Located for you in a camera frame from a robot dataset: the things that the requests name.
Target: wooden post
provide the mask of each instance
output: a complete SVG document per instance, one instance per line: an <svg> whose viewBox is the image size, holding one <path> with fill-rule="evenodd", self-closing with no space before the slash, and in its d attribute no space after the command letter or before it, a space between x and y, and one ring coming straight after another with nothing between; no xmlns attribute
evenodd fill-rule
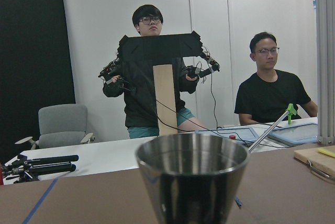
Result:
<svg viewBox="0 0 335 224"><path fill-rule="evenodd" d="M153 79L155 83L156 100L159 101L156 101L157 115L165 124L177 128L172 65L164 64L153 66ZM161 121L158 119L160 136L178 133L177 129L166 126Z"/></svg>

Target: wooden cutting board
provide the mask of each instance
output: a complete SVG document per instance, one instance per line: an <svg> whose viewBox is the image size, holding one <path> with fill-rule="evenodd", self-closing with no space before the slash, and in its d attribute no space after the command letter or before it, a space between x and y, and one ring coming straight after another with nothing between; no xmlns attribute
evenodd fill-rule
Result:
<svg viewBox="0 0 335 224"><path fill-rule="evenodd" d="M335 152L335 145L323 148ZM307 160L309 160L315 168L330 176L335 176L335 158L318 152L318 149L296 150L294 151L294 157L304 163L307 163Z"/></svg>

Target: green plastic clip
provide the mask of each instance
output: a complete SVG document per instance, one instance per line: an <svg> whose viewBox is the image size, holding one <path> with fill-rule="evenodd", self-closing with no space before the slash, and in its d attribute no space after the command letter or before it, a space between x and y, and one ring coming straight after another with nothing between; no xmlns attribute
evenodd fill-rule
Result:
<svg viewBox="0 0 335 224"><path fill-rule="evenodd" d="M287 115L287 119L288 119L288 124L290 125L291 124L291 116L292 115L297 115L297 110L294 109L293 104L288 104L288 107L287 107L286 110L288 110L288 112L289 112L289 114Z"/></svg>

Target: black hair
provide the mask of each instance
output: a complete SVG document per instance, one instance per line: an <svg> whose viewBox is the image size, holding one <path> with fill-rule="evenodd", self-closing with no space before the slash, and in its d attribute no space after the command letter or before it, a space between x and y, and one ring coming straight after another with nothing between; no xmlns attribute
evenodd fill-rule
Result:
<svg viewBox="0 0 335 224"><path fill-rule="evenodd" d="M132 23L134 26L138 25L140 19L144 16L158 16L161 19L161 23L163 24L163 16L159 9L151 4L145 4L136 9L132 15Z"/></svg>
<svg viewBox="0 0 335 224"><path fill-rule="evenodd" d="M268 32L261 32L261 33L258 33L256 34L252 39L251 39L251 42L250 42L250 51L251 53L255 53L255 49L256 49L256 44L260 41L260 40L263 40L263 39L266 39L266 38L270 38L272 39L276 44L277 44L277 40L276 38L274 37L274 35L272 35L271 33L268 33Z"/></svg>

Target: chair backrest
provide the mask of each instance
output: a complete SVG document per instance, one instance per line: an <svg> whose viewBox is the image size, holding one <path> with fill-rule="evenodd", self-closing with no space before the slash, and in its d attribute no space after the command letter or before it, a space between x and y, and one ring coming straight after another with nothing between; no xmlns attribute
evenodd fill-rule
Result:
<svg viewBox="0 0 335 224"><path fill-rule="evenodd" d="M80 144L86 134L87 107L79 104L54 105L38 111L40 148Z"/></svg>

